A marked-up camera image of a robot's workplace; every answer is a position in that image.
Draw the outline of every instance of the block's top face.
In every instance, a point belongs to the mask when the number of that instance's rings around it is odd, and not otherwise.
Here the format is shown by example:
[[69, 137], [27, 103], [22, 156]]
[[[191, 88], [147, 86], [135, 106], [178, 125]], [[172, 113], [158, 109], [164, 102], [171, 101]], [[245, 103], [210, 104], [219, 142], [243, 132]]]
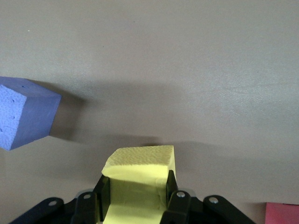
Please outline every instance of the block's top face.
[[61, 97], [61, 95], [24, 78], [0, 77], [0, 84], [26, 97]]
[[173, 146], [119, 148], [108, 158], [105, 167], [151, 164], [168, 166], [173, 153]]
[[0, 84], [0, 147], [10, 150], [27, 97]]

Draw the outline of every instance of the gray surface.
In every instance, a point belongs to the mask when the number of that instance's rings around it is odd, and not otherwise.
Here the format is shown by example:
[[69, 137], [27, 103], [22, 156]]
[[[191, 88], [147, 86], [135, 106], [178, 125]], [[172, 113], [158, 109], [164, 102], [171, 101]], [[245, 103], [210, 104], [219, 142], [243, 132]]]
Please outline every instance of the gray surface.
[[299, 3], [0, 1], [0, 76], [63, 94], [51, 137], [0, 150], [0, 223], [92, 188], [118, 147], [174, 144], [177, 178], [258, 224], [299, 203]]

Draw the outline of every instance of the textured yellow surface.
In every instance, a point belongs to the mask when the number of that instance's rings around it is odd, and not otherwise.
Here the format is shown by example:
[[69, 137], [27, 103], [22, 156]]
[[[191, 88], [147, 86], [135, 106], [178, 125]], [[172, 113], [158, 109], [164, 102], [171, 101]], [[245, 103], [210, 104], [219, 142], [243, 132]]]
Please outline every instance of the textured yellow surface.
[[110, 177], [111, 204], [104, 224], [158, 224], [166, 209], [173, 146], [117, 149], [102, 174]]

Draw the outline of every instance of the blue cube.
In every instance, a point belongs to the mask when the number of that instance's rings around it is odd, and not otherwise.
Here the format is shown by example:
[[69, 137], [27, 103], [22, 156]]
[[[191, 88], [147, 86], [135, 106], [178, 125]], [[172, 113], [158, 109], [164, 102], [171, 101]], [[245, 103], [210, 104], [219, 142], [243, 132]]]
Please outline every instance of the blue cube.
[[0, 147], [9, 151], [48, 136], [60, 100], [27, 79], [0, 77]]

